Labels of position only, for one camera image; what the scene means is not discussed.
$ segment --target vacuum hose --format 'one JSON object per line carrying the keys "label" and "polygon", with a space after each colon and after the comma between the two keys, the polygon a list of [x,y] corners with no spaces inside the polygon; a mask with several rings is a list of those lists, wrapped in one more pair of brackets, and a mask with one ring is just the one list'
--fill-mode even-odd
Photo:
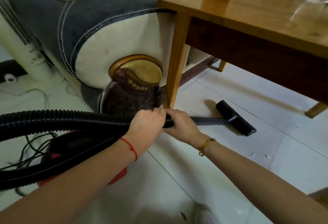
{"label": "vacuum hose", "polygon": [[[106,149],[129,129],[132,117],[71,110],[40,110],[0,116],[0,141],[46,131],[95,131],[99,141],[49,162],[18,170],[0,171],[0,190],[29,185],[61,174]],[[168,115],[164,128],[174,125]]]}

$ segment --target vacuum cleaner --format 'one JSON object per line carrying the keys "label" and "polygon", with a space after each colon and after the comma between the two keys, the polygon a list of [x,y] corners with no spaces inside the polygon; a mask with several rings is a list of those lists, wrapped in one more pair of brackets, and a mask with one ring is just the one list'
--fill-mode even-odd
{"label": "vacuum cleaner", "polygon": [[[220,101],[216,108],[222,118],[191,118],[198,126],[230,124],[244,136],[256,132],[225,101]],[[1,115],[0,141],[46,131],[78,131],[75,134],[78,138],[71,135],[72,140],[53,139],[49,149],[60,156],[46,162],[27,168],[0,171],[0,190],[43,181],[69,170],[115,143],[128,131],[132,118],[70,110],[38,110]],[[164,128],[173,126],[168,115]]]}

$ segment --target white tile floor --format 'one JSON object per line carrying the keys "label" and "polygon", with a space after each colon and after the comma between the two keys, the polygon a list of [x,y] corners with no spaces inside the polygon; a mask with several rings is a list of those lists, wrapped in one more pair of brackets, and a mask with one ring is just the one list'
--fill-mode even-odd
{"label": "white tile floor", "polygon": [[[66,86],[46,90],[50,108],[89,111],[81,98],[67,94]],[[231,64],[223,73],[207,69],[182,85],[175,107],[190,115],[215,117],[215,104],[222,99],[257,132],[244,137],[225,126],[201,127],[202,131],[305,193],[328,186],[328,111],[309,119],[301,110],[313,106],[314,100]],[[0,114],[44,108],[37,91],[20,97],[0,92],[0,104]],[[24,144],[24,138],[0,143],[0,166],[16,161]],[[207,158],[166,134],[128,170],[75,223],[185,223],[180,212],[190,223],[194,202],[209,205],[222,224],[270,223]],[[18,199],[12,190],[4,192],[0,210]]]}

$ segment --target wooden table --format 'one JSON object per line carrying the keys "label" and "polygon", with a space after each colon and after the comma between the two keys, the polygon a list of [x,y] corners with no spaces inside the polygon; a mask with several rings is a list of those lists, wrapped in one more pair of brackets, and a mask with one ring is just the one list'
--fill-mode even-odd
{"label": "wooden table", "polygon": [[328,9],[305,0],[158,0],[177,11],[165,106],[173,108],[188,45],[328,104]]}

